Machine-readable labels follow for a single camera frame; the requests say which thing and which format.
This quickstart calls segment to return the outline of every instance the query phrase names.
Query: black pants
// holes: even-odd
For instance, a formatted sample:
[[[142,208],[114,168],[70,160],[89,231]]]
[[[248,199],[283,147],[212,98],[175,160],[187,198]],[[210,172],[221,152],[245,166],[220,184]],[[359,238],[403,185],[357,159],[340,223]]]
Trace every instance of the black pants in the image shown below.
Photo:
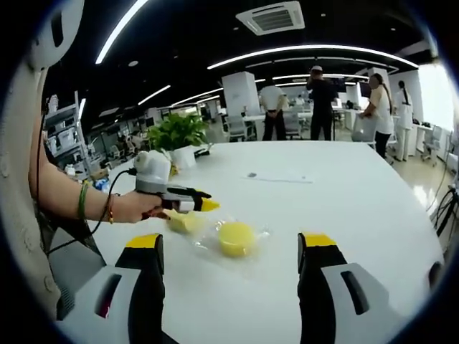
[[[269,110],[266,112],[265,117],[265,134],[263,135],[263,141],[271,141],[273,137],[273,128],[275,126],[275,133],[279,141],[284,141],[287,138],[285,133],[285,123],[284,123],[284,114],[279,111],[278,115],[275,118],[268,116],[268,113],[273,113],[274,110]]]
[[[374,140],[376,141],[376,152],[383,158],[386,158],[386,145],[390,138],[390,134],[383,134],[379,131],[376,132]]]
[[[311,140],[317,141],[323,129],[325,141],[331,141],[331,124],[333,113],[314,113],[311,120]]]

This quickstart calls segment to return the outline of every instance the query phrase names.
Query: black cable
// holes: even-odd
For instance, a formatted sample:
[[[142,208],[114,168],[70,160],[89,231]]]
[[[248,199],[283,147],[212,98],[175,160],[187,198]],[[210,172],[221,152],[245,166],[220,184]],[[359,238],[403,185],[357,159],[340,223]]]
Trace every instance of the black cable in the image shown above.
[[[448,201],[446,202],[446,205],[444,205],[444,206],[443,206],[443,201],[446,199],[446,197],[448,197],[449,194],[452,194],[452,193],[453,193],[452,189],[448,190],[448,192],[445,193],[445,195],[443,196],[442,200],[438,204],[437,213],[435,215],[437,217],[437,221],[435,222],[435,228],[436,228],[437,223],[438,223],[438,218],[443,214],[444,210],[450,205],[450,202],[453,200],[453,196],[451,196],[448,199]]]
[[[451,217],[451,214],[453,213],[454,207],[456,206],[458,202],[457,196],[454,198],[454,202],[451,202],[451,204],[448,207],[448,211],[446,212],[445,218],[443,219],[440,227],[437,230],[437,236],[440,237],[440,235],[443,233],[443,230],[445,229],[448,220]]]
[[[85,236],[84,238],[82,238],[82,240],[84,239],[87,239],[89,237],[91,237],[98,229],[99,229],[99,226],[100,224],[102,223],[102,220],[103,218],[105,217],[105,215],[107,214],[107,211],[108,211],[108,204],[110,203],[110,196],[112,194],[112,191],[113,191],[113,187],[115,186],[115,183],[116,181],[118,180],[118,178],[120,178],[120,176],[124,173],[129,173],[129,174],[134,174],[135,172],[135,169],[134,168],[130,168],[129,170],[124,170],[124,171],[121,171],[120,173],[118,173],[118,175],[115,177],[115,179],[113,180],[113,183],[110,187],[110,190],[108,192],[108,196],[107,196],[107,201],[105,202],[105,205],[104,205],[104,209],[103,209],[103,213],[102,213],[102,216],[100,217],[99,219],[99,222],[98,224],[95,225],[95,228],[87,235]],[[63,247],[66,247],[66,246],[69,246],[71,244],[73,244],[74,242],[77,242],[78,240],[77,239],[72,239],[72,240],[69,240],[68,242],[65,242],[64,244],[61,244],[57,247],[55,247],[54,249],[51,249],[47,255],[49,256],[51,253],[53,252],[56,252],[58,249],[61,249]]]
[[[456,223],[456,220],[458,219],[458,208],[459,208],[459,205],[456,206],[456,210],[453,211],[454,219],[453,219],[453,224],[451,225],[450,237],[448,238],[448,242],[446,244],[446,251],[448,250],[448,247],[450,246],[451,238],[453,237],[453,234],[455,232],[454,225]]]
[[[443,215],[443,213],[446,211],[446,209],[451,205],[451,203],[453,202],[453,198],[451,198],[444,207],[442,207],[441,209],[439,208],[438,211],[437,211],[437,215],[436,215],[436,220],[435,220],[435,230],[437,230],[437,227],[438,227],[438,222],[441,218],[441,216]]]
[[[451,148],[451,137],[450,137],[450,142],[449,142],[448,149],[446,150],[446,152],[449,152],[450,148]],[[437,192],[435,192],[435,196],[434,196],[434,198],[432,200],[432,203],[429,205],[429,207],[427,209],[425,209],[426,211],[429,211],[430,208],[432,208],[433,204],[435,203],[435,199],[437,199],[438,193],[440,192],[440,189],[441,189],[441,187],[443,185],[443,181],[445,180],[447,169],[448,169],[448,165],[447,165],[447,161],[445,161],[445,170],[443,171],[442,181],[440,182],[440,185],[438,186]]]

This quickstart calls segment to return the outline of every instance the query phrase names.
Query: ceiling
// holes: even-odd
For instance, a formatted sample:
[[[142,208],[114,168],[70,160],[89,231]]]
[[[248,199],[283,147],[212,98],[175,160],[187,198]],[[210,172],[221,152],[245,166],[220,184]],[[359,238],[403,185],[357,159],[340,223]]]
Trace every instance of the ceiling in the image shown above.
[[[120,33],[103,62],[95,64],[113,28],[135,2],[87,0],[74,44],[49,71],[46,96],[56,93],[64,105],[72,101],[73,91],[77,90],[80,98],[87,99],[82,117],[86,133],[97,124],[113,123],[121,113],[132,118],[146,108],[167,106],[219,88],[223,76],[243,70],[260,79],[304,74],[318,63],[327,73],[342,74],[354,74],[373,65],[331,57],[393,66],[389,71],[412,68],[373,54],[327,49],[266,54],[207,69],[242,54],[299,44],[343,44],[395,54],[422,40],[407,10],[393,0],[300,0],[305,29],[265,36],[253,34],[235,15],[279,1],[149,0]],[[304,57],[328,59],[299,59]],[[406,58],[421,63],[429,59],[429,54]],[[281,62],[280,59],[293,60]],[[129,67],[132,61],[138,64]],[[137,106],[167,85],[171,85],[168,90]],[[132,106],[135,107],[127,112],[123,110]],[[111,108],[120,109],[99,117],[102,111]]]

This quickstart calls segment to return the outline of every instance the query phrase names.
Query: cap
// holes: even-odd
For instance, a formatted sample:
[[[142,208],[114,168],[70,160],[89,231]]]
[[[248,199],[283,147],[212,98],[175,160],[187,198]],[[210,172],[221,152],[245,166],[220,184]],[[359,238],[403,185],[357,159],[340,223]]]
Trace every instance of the cap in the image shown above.
[[[314,67],[311,68],[311,71],[313,71],[313,70],[319,70],[321,72],[323,71],[321,66],[314,66]]]

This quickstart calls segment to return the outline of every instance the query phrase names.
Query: black shirt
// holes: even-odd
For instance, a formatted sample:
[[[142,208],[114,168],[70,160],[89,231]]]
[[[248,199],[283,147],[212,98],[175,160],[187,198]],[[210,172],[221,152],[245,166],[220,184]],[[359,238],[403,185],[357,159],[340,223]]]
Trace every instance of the black shirt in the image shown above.
[[[311,93],[311,99],[314,100],[314,115],[331,115],[333,112],[331,102],[337,98],[333,85],[328,81],[316,79],[312,80],[306,88],[313,91]]]

